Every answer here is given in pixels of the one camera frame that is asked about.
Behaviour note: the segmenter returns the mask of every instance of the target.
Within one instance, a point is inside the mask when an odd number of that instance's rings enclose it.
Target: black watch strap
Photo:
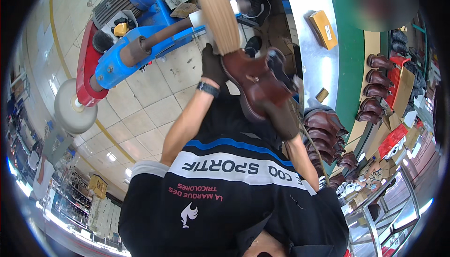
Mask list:
[[[212,85],[209,85],[206,82],[200,81],[199,85],[197,85],[197,89],[199,89],[200,91],[205,91],[206,93],[211,94],[212,96],[214,96],[214,98],[219,97],[220,90],[215,88]]]

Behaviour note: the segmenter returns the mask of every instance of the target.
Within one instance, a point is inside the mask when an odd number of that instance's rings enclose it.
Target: beige buffing wheel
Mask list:
[[[240,48],[238,21],[229,0],[199,0],[206,24],[214,36],[219,54],[225,55]]]
[[[55,96],[54,110],[56,122],[67,132],[82,134],[92,127],[97,119],[97,105],[86,107],[76,97],[76,79],[66,80]]]

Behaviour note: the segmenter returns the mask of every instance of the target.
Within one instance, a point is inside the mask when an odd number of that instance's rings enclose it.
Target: gray buffing wheel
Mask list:
[[[66,80],[59,87],[55,97],[54,109],[56,121],[69,133],[82,134],[97,119],[97,105],[94,107],[77,106],[76,79]]]

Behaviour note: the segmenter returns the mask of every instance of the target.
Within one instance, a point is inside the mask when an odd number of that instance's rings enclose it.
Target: yellow floor line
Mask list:
[[[55,28],[55,22],[53,17],[53,0],[50,0],[50,25],[52,27],[52,34],[53,34],[53,40],[56,48],[56,52],[58,53],[59,60],[61,61],[61,65],[63,66],[64,72],[67,76],[67,78],[72,78],[72,75],[70,74],[69,68],[67,67],[66,61],[64,59],[63,51],[61,50],[61,46],[59,45],[58,35],[56,34],[56,28]],[[111,136],[111,134],[106,131],[105,126],[102,125],[102,123],[96,119],[95,123],[97,124],[98,128],[105,134],[105,136],[114,144],[114,146],[123,154],[125,157],[131,161],[132,163],[136,163],[136,161],[116,142],[116,140]],[[80,158],[82,158],[93,170],[98,172],[96,168],[94,168],[80,153]]]

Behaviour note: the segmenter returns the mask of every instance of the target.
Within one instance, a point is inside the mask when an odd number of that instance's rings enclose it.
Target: brown glove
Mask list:
[[[291,140],[297,136],[300,130],[290,112],[289,100],[281,108],[278,108],[269,101],[257,103],[256,106],[263,109],[269,115],[272,125],[283,141]]]
[[[224,87],[228,76],[224,73],[221,56],[212,53],[211,44],[207,43],[202,51],[203,74],[202,77],[214,80],[220,87]]]

